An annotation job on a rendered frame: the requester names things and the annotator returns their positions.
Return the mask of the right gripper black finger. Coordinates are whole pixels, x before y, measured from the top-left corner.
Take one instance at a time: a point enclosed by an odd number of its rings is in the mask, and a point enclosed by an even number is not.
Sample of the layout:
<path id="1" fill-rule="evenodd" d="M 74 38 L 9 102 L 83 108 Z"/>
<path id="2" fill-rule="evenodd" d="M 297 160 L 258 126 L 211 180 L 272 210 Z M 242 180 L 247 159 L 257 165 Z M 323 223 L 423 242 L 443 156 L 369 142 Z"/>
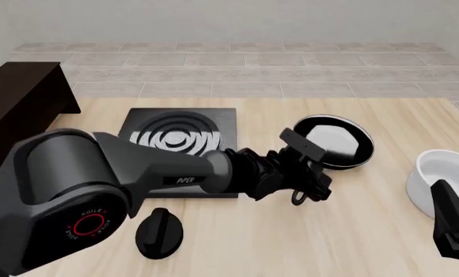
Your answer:
<path id="1" fill-rule="evenodd" d="M 439 179 L 431 186 L 434 203 L 434 235 L 459 234 L 459 197 L 451 185 Z"/>

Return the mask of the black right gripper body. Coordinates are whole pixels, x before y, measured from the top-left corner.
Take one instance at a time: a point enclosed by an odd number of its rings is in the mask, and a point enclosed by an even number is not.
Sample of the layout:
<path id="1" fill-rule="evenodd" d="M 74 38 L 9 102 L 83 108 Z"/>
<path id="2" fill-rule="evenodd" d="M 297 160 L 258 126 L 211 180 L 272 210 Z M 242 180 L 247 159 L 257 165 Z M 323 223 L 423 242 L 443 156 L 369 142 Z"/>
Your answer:
<path id="1" fill-rule="evenodd" d="M 433 240 L 442 257 L 459 259 L 459 232 L 434 230 Z"/>

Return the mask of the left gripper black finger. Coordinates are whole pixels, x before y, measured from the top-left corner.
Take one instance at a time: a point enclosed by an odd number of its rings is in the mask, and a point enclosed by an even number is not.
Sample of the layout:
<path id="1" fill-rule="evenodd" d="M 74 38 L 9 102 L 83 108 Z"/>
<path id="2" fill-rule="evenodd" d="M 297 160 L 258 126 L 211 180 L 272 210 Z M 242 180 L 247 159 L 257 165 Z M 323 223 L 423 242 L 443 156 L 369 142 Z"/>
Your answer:
<path id="1" fill-rule="evenodd" d="M 329 188 L 332 182 L 331 177 L 326 175 L 324 172 L 324 167 L 322 165 L 310 165 L 310 169 L 314 176 L 317 178 L 318 182 L 320 182 L 321 186 L 324 188 Z"/>
<path id="2" fill-rule="evenodd" d="M 320 202 L 329 198 L 330 189 L 327 186 L 315 185 L 308 189 L 305 194 L 314 202 Z"/>

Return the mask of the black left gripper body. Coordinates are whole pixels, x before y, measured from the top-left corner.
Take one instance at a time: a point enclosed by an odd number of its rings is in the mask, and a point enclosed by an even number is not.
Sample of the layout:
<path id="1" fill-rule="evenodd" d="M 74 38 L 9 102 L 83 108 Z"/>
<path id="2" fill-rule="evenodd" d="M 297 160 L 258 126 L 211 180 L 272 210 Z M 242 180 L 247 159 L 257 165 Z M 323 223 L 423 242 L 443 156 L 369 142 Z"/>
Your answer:
<path id="1" fill-rule="evenodd" d="M 283 176 L 283 186 L 308 186 L 311 169 L 303 154 L 295 149 L 269 150 L 266 157 Z"/>

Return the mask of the black frying pan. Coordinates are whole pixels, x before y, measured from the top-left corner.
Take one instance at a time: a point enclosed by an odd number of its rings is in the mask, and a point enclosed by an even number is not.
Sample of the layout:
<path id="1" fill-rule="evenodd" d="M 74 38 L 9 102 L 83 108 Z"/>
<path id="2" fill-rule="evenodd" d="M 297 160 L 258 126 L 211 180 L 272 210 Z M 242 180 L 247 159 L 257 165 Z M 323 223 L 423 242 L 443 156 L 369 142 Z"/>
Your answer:
<path id="1" fill-rule="evenodd" d="M 364 128 L 336 115 L 311 115 L 293 128 L 285 128 L 280 135 L 291 149 L 308 161 L 308 165 L 322 165 L 325 169 L 347 170 L 369 161 L 374 153 L 374 141 Z M 307 188 L 321 185 L 311 171 Z M 292 194 L 293 205 L 307 199 L 303 191 Z"/>

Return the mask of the dark wooden cabinet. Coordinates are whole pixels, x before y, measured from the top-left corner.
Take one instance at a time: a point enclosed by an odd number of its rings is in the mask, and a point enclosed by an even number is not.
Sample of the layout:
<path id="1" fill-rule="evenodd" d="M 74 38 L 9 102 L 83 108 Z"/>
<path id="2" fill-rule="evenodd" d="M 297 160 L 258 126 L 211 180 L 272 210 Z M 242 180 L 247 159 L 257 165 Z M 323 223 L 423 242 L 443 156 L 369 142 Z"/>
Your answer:
<path id="1" fill-rule="evenodd" d="M 0 66 L 0 165 L 16 142 L 46 129 L 79 104 L 59 62 L 6 62 Z"/>

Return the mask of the white bowl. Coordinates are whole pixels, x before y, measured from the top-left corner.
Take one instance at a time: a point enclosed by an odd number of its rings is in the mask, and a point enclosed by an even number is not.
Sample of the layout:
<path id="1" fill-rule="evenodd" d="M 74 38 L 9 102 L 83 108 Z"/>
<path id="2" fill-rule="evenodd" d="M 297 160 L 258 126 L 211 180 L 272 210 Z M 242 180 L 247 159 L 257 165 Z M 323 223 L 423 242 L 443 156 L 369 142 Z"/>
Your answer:
<path id="1" fill-rule="evenodd" d="M 430 218 L 434 217 L 431 186 L 443 179 L 459 197 L 459 153 L 446 149 L 431 149 L 422 152 L 406 182 L 407 195 L 411 202 Z"/>

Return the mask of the flat black stove plate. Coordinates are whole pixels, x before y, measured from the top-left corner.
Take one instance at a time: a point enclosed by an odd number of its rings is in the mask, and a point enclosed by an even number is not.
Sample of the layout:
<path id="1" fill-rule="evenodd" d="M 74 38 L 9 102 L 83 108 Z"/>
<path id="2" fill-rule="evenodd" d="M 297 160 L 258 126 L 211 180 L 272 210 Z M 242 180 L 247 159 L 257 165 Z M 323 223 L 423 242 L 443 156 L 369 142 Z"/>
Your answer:
<path id="1" fill-rule="evenodd" d="M 237 149 L 235 108 L 131 108 L 118 136 L 137 145 L 201 156 Z"/>

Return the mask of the round black stove knob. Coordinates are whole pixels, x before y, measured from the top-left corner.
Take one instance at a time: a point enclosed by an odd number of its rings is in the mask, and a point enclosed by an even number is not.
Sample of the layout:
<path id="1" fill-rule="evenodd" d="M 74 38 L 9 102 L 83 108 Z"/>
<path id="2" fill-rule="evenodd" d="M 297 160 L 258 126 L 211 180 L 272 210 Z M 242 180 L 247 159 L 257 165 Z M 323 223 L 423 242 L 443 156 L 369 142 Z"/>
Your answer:
<path id="1" fill-rule="evenodd" d="M 153 209 L 136 230 L 139 252 L 148 259 L 160 260 L 175 253 L 183 241 L 181 221 L 165 208 Z"/>

